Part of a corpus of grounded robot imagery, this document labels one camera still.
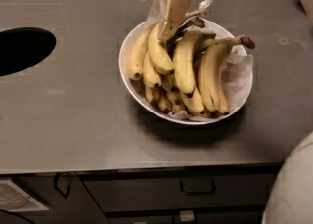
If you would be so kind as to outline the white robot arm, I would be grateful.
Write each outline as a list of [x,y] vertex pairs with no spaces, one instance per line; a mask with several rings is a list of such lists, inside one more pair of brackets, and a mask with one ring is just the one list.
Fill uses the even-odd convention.
[[[299,0],[307,17],[313,22],[313,0]],[[288,96],[286,101],[300,110],[290,116],[293,124],[303,122],[306,108],[313,106],[312,95],[312,53],[297,53],[290,62],[271,65],[270,69],[288,69],[289,77],[305,87],[308,96],[301,101],[298,95]],[[313,224],[313,131],[300,140],[282,165],[266,204],[262,224]]]

